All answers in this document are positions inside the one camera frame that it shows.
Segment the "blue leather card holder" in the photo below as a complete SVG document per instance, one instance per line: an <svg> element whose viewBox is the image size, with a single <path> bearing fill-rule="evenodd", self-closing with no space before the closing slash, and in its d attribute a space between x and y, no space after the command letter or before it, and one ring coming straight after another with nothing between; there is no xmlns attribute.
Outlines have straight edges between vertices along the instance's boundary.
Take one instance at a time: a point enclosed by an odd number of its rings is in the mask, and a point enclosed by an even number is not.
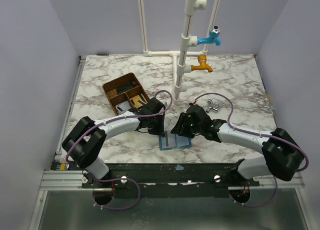
<svg viewBox="0 0 320 230"><path fill-rule="evenodd" d="M168 131L164 132L164 137L159 137L160 151L189 148L191 146L192 141L190 138L179 136L176 134L171 134Z"/></svg>

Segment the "gold card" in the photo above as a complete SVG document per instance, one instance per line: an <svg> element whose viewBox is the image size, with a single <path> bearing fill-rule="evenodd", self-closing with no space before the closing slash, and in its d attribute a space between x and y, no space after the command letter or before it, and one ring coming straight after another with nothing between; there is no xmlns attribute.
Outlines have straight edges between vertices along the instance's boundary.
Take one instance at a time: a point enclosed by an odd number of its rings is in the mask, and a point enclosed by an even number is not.
<svg viewBox="0 0 320 230"><path fill-rule="evenodd" d="M144 105L146 105L148 103L148 101L146 100L146 98L142 94L139 94L139 95L136 95L136 96L130 98L130 102L137 109L143 107Z"/></svg>

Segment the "silver white card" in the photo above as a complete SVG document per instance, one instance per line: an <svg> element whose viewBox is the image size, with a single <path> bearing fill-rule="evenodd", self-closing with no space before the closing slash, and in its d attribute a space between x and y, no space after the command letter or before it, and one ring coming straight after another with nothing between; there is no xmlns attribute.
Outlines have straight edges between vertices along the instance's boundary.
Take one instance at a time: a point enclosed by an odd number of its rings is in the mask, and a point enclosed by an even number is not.
<svg viewBox="0 0 320 230"><path fill-rule="evenodd" d="M128 101L124 101L124 102L121 102L119 104L117 104L115 106L118 114L123 114L124 112L126 112L127 110L129 110L131 108L130 104Z"/></svg>

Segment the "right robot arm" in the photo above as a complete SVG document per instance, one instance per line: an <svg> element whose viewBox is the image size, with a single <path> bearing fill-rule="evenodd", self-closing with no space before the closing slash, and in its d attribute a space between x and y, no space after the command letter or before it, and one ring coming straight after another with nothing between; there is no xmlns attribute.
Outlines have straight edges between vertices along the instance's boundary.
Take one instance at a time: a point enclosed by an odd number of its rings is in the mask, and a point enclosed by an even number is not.
<svg viewBox="0 0 320 230"><path fill-rule="evenodd" d="M201 135L209 141L239 145L261 154L255 159L241 159L230 171L231 177L250 179L273 175L291 181L305 156L291 136L283 129L273 132L255 131L229 126L222 119L211 119L199 105L191 105L181 113L172 134L194 138Z"/></svg>

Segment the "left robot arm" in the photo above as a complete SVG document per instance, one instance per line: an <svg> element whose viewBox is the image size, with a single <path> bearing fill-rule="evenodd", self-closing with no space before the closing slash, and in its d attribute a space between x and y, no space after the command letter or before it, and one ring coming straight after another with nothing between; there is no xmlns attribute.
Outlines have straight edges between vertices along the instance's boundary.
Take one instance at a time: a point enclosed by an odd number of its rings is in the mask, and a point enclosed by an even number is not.
<svg viewBox="0 0 320 230"><path fill-rule="evenodd" d="M130 108L123 114L106 120L83 117L62 142L68 163L103 179L109 173L108 166L99 158L106 140L125 132L146 128L148 134L164 136L164 110L166 106L157 98L151 98L140 109Z"/></svg>

